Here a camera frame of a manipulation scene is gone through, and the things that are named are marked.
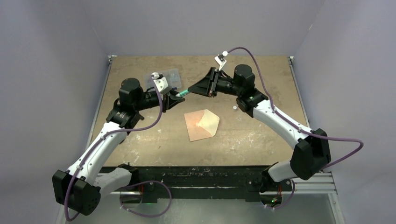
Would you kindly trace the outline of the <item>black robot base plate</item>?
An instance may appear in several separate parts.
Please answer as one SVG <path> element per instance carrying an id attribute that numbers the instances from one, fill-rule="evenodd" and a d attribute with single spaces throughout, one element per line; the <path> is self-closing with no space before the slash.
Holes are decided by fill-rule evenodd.
<path id="1" fill-rule="evenodd" d="M 268 166 L 132 167 L 126 164 L 101 168 L 94 183 L 84 176 L 73 188 L 78 205 L 93 210 L 112 192 L 138 191 L 143 203 L 171 199 L 243 199 L 271 203 L 264 192 L 291 190 L 283 181 L 273 181 Z"/>

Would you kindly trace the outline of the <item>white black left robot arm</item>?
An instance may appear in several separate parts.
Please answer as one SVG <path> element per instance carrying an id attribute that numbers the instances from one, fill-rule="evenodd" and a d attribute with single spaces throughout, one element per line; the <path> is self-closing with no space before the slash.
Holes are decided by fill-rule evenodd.
<path id="1" fill-rule="evenodd" d="M 76 215 L 90 215 L 101 198 L 117 189 L 128 191 L 142 188 L 155 181 L 141 181 L 139 171 L 127 164 L 117 166 L 112 172 L 98 176 L 104 163 L 131 132 L 154 127 L 162 114 L 184 102 L 187 90 L 175 91 L 165 78 L 151 77 L 153 87 L 144 91 L 136 78 L 127 78 L 121 83 L 119 96 L 114 101 L 106 122 L 98 136 L 66 171 L 57 170 L 52 183 L 56 201 L 64 206 L 67 221 L 73 221 L 69 211 Z"/>

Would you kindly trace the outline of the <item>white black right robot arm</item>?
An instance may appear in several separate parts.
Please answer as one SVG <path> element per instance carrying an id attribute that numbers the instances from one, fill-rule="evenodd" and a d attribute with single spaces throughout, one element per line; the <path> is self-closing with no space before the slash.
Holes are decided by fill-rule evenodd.
<path id="1" fill-rule="evenodd" d="M 206 97 L 215 97 L 218 92 L 236 96 L 241 111 L 266 124 L 293 149 L 288 161 L 277 162 L 263 172 L 266 189 L 273 190 L 289 178 L 308 180 L 331 161 L 326 132 L 313 131 L 272 106 L 268 96 L 255 87 L 255 75 L 246 64 L 237 65 L 233 77 L 212 67 L 188 92 Z"/>

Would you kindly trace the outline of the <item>green white glue stick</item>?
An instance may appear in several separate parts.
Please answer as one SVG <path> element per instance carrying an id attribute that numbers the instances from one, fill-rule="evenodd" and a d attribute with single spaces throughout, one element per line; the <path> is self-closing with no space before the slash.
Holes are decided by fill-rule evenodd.
<path id="1" fill-rule="evenodd" d="M 183 98 L 184 96 L 186 96 L 187 94 L 189 94 L 190 92 L 188 90 L 183 90 L 179 93 L 176 94 L 177 97 L 181 97 Z"/>

